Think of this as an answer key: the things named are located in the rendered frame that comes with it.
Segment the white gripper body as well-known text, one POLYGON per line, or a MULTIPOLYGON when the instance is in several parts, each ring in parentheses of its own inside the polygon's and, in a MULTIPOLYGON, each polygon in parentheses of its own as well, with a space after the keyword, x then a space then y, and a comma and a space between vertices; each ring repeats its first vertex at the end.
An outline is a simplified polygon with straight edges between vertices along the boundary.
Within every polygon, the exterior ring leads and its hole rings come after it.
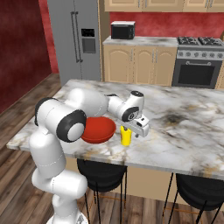
POLYGON ((131 129, 141 137, 146 137, 150 128, 149 119, 145 115, 141 115, 140 117, 135 118, 130 122, 126 122, 124 126, 131 129))

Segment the yellow cup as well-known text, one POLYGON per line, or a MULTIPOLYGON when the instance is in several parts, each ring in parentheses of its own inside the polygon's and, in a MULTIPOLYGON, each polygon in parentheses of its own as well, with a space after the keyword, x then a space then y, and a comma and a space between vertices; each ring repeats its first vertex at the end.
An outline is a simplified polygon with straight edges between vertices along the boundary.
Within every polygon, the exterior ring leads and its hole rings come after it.
POLYGON ((120 128, 120 131, 121 131, 121 144, 123 146, 129 146, 131 143, 132 131, 130 129, 125 128, 124 126, 120 128))

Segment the red bowl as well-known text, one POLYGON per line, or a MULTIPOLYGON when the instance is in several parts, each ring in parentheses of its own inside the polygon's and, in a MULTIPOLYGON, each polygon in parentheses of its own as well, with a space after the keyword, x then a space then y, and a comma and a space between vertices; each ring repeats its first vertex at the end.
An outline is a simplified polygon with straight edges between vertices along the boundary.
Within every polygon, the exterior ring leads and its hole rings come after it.
POLYGON ((90 144, 102 144, 107 142, 115 132, 116 124, 113 120, 104 116, 89 117, 81 138, 90 144))

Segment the black bar stool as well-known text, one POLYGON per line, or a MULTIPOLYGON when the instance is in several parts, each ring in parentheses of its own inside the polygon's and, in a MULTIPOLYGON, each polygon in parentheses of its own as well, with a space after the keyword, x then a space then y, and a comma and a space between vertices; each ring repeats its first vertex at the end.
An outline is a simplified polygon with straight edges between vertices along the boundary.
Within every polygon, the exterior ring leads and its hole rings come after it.
MULTIPOLYGON (((176 176, 177 191, 175 193, 168 223, 171 223, 177 197, 180 195, 188 205, 199 209, 196 224, 199 224, 204 211, 216 210, 216 214, 211 222, 211 224, 214 224, 224 204, 224 180, 172 173, 166 194, 167 198, 171 190, 173 176, 176 176)), ((167 198, 165 199, 164 210, 166 209, 167 198)))
POLYGON ((107 193, 123 186, 123 179, 127 178, 125 165, 77 159, 77 166, 80 174, 86 177, 88 188, 94 191, 97 209, 100 209, 99 193, 107 193))

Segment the beige lower cupboards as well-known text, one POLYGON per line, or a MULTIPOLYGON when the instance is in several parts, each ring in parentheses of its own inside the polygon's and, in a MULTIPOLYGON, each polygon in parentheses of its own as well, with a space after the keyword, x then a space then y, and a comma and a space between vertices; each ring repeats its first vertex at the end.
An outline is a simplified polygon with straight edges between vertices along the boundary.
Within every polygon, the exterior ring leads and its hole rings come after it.
POLYGON ((170 86, 177 48, 155 45, 105 45, 105 81, 170 86))

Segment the beige cupboards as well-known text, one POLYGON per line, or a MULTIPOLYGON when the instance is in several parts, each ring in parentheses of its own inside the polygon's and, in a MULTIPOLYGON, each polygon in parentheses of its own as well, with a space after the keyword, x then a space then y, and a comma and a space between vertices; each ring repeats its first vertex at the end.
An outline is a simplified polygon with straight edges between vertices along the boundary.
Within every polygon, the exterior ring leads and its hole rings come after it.
POLYGON ((105 81, 170 86, 177 48, 155 45, 105 45, 105 81))
POLYGON ((224 12, 224 0, 104 0, 105 11, 224 12))

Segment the steel oven with hob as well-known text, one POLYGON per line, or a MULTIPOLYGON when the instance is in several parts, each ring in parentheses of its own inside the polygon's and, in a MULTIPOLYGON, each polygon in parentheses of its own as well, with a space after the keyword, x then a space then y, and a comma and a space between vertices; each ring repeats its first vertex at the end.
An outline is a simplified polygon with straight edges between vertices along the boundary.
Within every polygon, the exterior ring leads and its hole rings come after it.
POLYGON ((178 37, 171 85, 214 89, 223 61, 224 43, 219 38, 178 37))

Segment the black microwave oven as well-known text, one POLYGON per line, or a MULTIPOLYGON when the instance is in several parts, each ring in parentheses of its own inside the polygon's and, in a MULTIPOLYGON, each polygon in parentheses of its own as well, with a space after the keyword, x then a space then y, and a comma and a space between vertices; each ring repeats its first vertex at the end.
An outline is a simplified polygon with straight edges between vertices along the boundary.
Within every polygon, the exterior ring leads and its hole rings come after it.
POLYGON ((135 21, 114 21, 111 23, 112 39, 133 39, 135 37, 135 21))

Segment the grey fridge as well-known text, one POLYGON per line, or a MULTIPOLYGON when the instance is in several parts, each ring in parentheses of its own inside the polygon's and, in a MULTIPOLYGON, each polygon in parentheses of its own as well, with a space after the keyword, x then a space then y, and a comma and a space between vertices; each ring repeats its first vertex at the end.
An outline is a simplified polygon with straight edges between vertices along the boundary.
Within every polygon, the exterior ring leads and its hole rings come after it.
POLYGON ((47 0, 61 85, 100 81, 97 0, 47 0))

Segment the beige upper cupboards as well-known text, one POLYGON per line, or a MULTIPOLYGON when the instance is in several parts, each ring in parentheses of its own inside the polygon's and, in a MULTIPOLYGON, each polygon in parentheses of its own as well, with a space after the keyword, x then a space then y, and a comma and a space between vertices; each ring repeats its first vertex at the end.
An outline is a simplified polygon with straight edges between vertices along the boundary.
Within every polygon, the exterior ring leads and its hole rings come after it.
POLYGON ((224 12, 224 0, 104 0, 105 11, 224 12))

